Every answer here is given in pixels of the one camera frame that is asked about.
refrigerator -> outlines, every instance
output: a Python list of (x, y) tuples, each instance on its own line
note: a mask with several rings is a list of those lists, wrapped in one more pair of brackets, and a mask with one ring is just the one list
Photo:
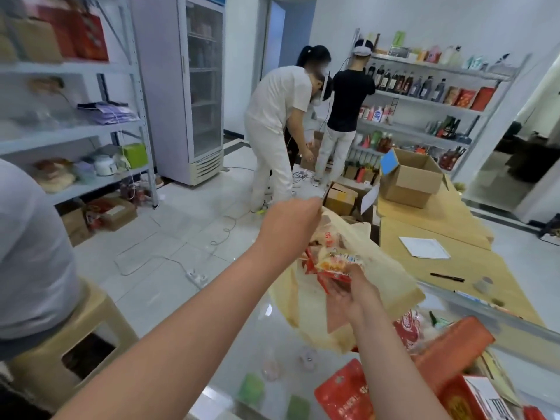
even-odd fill
[(197, 185), (223, 167), (225, 0), (132, 0), (158, 174)]

beige stool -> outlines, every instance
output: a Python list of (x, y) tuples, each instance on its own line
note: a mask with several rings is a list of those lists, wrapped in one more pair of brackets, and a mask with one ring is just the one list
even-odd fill
[(82, 282), (84, 297), (60, 331), (7, 363), (13, 387), (52, 410), (138, 341), (113, 300)]

yellow plastic bag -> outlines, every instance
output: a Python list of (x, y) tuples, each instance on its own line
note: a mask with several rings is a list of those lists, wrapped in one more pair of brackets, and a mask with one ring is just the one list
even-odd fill
[[(416, 286), (416, 280), (370, 240), (370, 230), (370, 225), (347, 224), (340, 216), (323, 208), (323, 218), (312, 239), (322, 245), (341, 245), (359, 256), (367, 279), (379, 289), (389, 317), (397, 320), (422, 302), (424, 294)], [(322, 236), (325, 232), (330, 233), (327, 239)], [(349, 324), (328, 332), (326, 310), (331, 301), (317, 275), (305, 274), (300, 260), (278, 277), (269, 292), (288, 323), (312, 346), (338, 353), (355, 347), (356, 339)]]

white pants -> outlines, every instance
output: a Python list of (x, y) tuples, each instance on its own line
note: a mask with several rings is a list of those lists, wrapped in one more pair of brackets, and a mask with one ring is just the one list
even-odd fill
[(251, 210), (260, 209), (264, 203), (270, 170), (272, 201), (281, 202), (292, 197), (292, 169), (284, 134), (277, 134), (256, 120), (245, 118), (247, 140), (256, 156), (256, 171), (253, 180)]
[(342, 171), (344, 171), (344, 163), (346, 161), (346, 157), (348, 156), (348, 150), (350, 149), (350, 145), (352, 144), (355, 135), (355, 131), (345, 133), (341, 131), (333, 131), (331, 128), (326, 127), (326, 133), (323, 136), (323, 141), (321, 142), (321, 147), (319, 148), (317, 156), (317, 163), (315, 164), (316, 180), (323, 180), (326, 162), (329, 160), (329, 156), (332, 154), (333, 148), (333, 167), (330, 170), (330, 174), (326, 182), (331, 183), (341, 176)]

forearm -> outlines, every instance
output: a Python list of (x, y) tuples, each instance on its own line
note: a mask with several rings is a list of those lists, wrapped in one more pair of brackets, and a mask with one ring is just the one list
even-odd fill
[(288, 127), (290, 135), (298, 145), (301, 152), (305, 147), (305, 130), (303, 121), (295, 120), (290, 117), (286, 123), (286, 126)]
[(360, 359), (379, 420), (450, 420), (380, 309), (354, 327)]
[(284, 268), (253, 245), (103, 370), (55, 418), (183, 419)]

